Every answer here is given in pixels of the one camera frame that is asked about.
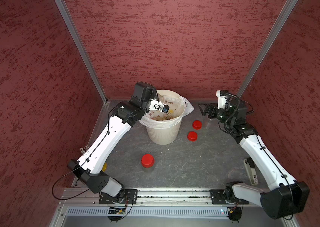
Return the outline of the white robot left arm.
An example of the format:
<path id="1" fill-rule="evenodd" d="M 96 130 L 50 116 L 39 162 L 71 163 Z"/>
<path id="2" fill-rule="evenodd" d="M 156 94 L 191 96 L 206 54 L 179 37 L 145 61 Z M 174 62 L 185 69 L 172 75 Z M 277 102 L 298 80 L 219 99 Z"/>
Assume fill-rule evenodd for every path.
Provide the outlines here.
<path id="1" fill-rule="evenodd" d="M 67 167 L 94 194 L 105 193 L 119 197 L 124 186 L 102 170 L 108 156 L 131 127 L 150 110 L 163 110 L 156 88 L 137 82 L 129 101 L 118 103 L 107 117 L 107 125 L 89 149 Z"/>

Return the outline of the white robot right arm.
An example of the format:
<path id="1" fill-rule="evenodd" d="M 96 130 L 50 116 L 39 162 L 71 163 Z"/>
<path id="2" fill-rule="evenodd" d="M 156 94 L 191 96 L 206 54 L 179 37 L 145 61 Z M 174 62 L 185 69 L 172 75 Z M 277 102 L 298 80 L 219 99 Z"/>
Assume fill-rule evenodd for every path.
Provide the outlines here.
<path id="1" fill-rule="evenodd" d="M 240 181 L 226 184 L 223 199 L 238 209 L 239 201 L 247 201 L 263 208 L 273 218 L 290 219 L 304 211 L 310 189 L 297 181 L 272 155 L 257 130 L 246 116 L 247 103 L 237 96 L 222 93 L 218 103 L 200 103 L 201 114 L 217 119 L 222 131 L 230 135 L 244 149 L 266 180 L 267 189 L 257 188 Z"/>

